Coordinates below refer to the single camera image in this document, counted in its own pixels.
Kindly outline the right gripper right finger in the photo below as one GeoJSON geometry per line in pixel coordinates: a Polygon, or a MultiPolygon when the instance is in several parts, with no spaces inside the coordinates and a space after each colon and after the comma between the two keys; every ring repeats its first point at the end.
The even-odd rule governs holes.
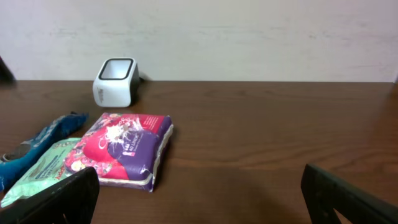
{"type": "Polygon", "coordinates": [[[351,223],[397,224],[397,207],[307,164],[301,190],[312,223],[340,223],[337,213],[351,223]]]}

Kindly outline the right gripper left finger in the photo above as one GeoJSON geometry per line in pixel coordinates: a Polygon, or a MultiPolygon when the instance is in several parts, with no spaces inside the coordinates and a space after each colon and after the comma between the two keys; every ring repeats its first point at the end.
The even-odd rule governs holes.
{"type": "Polygon", "coordinates": [[[1,211],[1,223],[90,223],[100,191],[92,167],[1,211]]]}

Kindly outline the mint green wipes pack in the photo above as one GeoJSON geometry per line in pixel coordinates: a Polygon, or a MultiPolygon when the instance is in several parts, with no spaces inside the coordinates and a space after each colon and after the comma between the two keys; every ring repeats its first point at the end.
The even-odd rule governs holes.
{"type": "Polygon", "coordinates": [[[27,199],[69,176],[63,160],[79,141],[80,138],[68,138],[54,143],[8,190],[1,207],[27,199]]]}

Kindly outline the red purple pad pack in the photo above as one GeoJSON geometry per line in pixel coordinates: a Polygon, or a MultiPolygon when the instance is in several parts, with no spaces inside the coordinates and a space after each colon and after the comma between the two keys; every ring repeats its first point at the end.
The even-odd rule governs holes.
{"type": "Polygon", "coordinates": [[[101,185],[151,192],[173,129],[170,116],[103,113],[63,163],[72,174],[94,168],[101,185]]]}

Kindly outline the blue Oreo cookie pack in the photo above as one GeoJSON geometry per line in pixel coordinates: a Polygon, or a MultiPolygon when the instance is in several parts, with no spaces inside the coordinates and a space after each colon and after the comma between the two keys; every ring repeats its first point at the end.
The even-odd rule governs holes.
{"type": "Polygon", "coordinates": [[[8,190],[54,143],[78,131],[89,115],[72,112],[60,116],[15,149],[1,154],[1,190],[8,190]]]}

